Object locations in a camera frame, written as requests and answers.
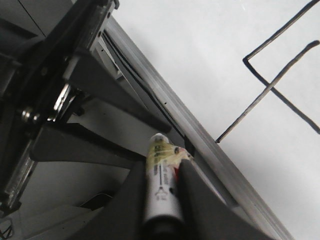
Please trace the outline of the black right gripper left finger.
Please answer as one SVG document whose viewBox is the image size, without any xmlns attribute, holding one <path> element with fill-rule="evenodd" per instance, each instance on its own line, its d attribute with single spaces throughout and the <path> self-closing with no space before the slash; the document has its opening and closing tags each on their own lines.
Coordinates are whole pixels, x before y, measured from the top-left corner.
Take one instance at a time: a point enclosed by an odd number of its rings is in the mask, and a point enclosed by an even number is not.
<svg viewBox="0 0 320 240">
<path fill-rule="evenodd" d="M 69 240 L 139 240 L 145 203 L 145 164 L 137 162 L 113 199 Z"/>
</svg>

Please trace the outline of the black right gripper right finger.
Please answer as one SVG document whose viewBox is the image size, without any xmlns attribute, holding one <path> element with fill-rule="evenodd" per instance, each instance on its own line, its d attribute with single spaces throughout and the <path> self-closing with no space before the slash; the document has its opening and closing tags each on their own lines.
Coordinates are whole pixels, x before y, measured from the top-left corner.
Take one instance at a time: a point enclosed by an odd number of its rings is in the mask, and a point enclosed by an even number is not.
<svg viewBox="0 0 320 240">
<path fill-rule="evenodd" d="M 232 212 L 183 159 L 178 170 L 178 193 L 187 240 L 270 240 Z"/>
</svg>

